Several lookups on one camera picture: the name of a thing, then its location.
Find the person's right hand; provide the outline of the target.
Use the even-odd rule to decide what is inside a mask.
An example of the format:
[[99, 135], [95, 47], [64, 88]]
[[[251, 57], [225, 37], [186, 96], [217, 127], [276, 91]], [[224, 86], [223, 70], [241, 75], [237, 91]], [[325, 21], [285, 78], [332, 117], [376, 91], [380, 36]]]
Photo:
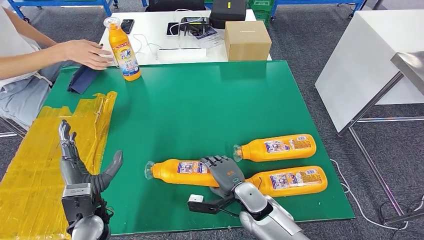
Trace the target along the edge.
[[93, 70], [104, 70], [113, 62], [113, 54], [89, 40], [70, 40], [56, 45], [64, 60], [74, 61]]

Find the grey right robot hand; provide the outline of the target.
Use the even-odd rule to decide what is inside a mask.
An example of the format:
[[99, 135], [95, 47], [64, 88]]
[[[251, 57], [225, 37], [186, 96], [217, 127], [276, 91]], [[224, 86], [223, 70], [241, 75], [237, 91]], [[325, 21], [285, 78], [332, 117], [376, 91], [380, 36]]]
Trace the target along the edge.
[[223, 199], [232, 195], [233, 189], [245, 181], [245, 176], [237, 163], [226, 156], [207, 156], [200, 159], [212, 174], [218, 187], [211, 191]]

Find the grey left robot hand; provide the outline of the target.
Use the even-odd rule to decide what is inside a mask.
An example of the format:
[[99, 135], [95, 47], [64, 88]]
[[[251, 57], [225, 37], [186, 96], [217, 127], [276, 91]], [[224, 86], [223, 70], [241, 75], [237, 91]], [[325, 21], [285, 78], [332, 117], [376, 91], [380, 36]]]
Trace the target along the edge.
[[117, 172], [120, 170], [124, 158], [123, 151], [118, 150], [113, 156], [113, 161], [99, 174], [91, 174], [79, 156], [76, 146], [76, 132], [70, 133], [71, 126], [66, 120], [62, 120], [58, 127], [60, 140], [61, 160], [60, 170], [66, 185], [90, 183], [94, 194], [105, 191]]

